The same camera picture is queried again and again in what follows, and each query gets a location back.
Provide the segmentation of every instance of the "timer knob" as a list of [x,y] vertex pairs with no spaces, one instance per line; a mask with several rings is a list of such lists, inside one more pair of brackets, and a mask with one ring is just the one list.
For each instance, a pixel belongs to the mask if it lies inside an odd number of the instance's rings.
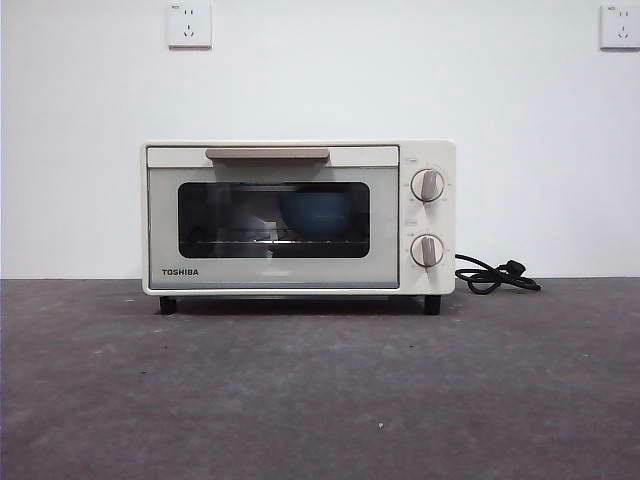
[[444,246],[434,235],[420,235],[411,244],[411,257],[422,267],[433,267],[440,263]]
[[418,200],[433,202],[444,190],[444,178],[437,170],[428,168],[420,170],[411,180],[411,191]]

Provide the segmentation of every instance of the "wall outlet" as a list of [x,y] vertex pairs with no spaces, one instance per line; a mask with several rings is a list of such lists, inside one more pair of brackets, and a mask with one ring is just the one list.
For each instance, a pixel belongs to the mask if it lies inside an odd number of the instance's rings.
[[172,3],[167,10],[169,48],[211,48],[211,4]]
[[600,48],[640,49],[640,5],[600,7]]

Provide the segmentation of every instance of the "control panel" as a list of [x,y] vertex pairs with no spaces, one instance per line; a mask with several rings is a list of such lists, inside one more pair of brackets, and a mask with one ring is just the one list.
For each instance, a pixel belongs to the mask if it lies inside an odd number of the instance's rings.
[[455,147],[412,143],[400,150],[400,284],[416,294],[455,287]]

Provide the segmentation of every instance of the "bowl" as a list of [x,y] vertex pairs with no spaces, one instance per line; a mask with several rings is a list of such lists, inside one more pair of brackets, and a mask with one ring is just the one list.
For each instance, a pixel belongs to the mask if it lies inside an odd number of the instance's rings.
[[278,203],[285,223],[307,240],[339,239],[353,219],[347,193],[280,192]]

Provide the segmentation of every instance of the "floor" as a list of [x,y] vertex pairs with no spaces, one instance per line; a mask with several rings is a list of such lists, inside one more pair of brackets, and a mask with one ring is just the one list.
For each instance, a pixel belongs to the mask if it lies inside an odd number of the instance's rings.
[[179,302],[2,284],[2,478],[640,478],[640,279]]

